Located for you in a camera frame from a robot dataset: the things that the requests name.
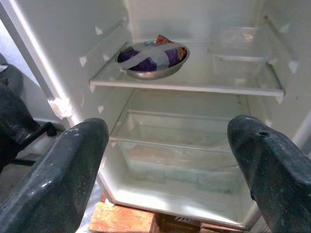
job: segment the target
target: wooden plank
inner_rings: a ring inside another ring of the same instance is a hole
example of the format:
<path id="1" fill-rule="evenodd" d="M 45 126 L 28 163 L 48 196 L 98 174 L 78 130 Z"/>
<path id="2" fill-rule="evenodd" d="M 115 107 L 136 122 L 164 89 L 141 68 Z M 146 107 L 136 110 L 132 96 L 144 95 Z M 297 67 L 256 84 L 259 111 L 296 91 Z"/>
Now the wooden plank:
<path id="1" fill-rule="evenodd" d="M 98 233 L 158 233 L 154 213 L 98 202 L 88 227 Z"/>

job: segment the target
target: refrigerator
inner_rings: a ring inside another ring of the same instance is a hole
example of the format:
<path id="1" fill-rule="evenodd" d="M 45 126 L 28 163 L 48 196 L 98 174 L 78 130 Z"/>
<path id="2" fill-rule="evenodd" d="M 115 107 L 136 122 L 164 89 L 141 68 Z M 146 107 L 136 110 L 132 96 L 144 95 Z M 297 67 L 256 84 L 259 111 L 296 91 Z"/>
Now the refrigerator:
<path id="1" fill-rule="evenodd" d="M 97 182 L 111 203 L 255 232 L 260 211 L 227 141 L 230 119 L 257 117 L 310 155 L 311 1 L 0 3 L 64 127 L 106 121 Z M 117 54 L 159 34 L 189 59 L 167 78 L 129 77 Z"/>

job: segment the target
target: food package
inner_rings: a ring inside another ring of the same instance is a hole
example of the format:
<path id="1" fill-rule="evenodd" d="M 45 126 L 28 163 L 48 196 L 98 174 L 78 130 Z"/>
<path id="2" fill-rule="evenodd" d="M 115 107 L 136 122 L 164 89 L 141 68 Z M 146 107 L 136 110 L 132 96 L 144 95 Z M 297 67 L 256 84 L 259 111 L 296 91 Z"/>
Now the food package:
<path id="1" fill-rule="evenodd" d="M 155 42 L 137 43 L 122 50 L 117 62 L 123 69 L 148 72 L 175 66 L 186 56 L 187 51 L 182 44 L 159 35 Z"/>

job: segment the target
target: steel bowl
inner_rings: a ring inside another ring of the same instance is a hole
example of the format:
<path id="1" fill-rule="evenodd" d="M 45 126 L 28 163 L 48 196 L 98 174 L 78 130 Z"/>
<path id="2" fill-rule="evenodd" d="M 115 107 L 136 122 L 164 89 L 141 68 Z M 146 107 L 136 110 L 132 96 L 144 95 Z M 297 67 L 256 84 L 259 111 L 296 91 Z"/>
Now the steel bowl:
<path id="1" fill-rule="evenodd" d="M 189 49 L 186 46 L 183 46 L 183 47 L 186 49 L 187 55 L 180 63 L 176 64 L 175 66 L 169 67 L 164 70 L 155 70 L 155 71 L 147 71 L 147 72 L 135 71 L 135 70 L 130 70 L 130 69 L 123 69 L 123 70 L 126 72 L 128 76 L 135 78 L 135 79 L 141 79 L 141 80 L 155 80 L 155 79 L 162 79 L 162 78 L 168 77 L 170 75 L 173 75 L 177 71 L 179 71 L 180 68 L 183 66 L 183 64 L 187 61 L 187 59 L 190 56 Z"/>

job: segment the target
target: refrigerator shelf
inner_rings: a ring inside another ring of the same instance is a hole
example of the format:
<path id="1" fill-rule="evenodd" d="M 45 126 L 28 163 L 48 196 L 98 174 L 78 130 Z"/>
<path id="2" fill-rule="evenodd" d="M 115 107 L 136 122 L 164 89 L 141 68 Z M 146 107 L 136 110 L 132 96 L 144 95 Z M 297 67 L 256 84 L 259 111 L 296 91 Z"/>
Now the refrigerator shelf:
<path id="1" fill-rule="evenodd" d="M 90 85 L 284 96 L 277 78 L 267 65 L 259 67 L 257 61 L 241 61 L 231 56 L 215 58 L 207 52 L 207 43 L 184 44 L 190 49 L 190 57 L 172 76 L 153 81 L 137 80 L 123 72 L 114 57 L 90 81 Z"/>
<path id="2" fill-rule="evenodd" d="M 226 134 L 228 120 L 135 111 L 121 118 L 110 140 L 231 153 Z"/>

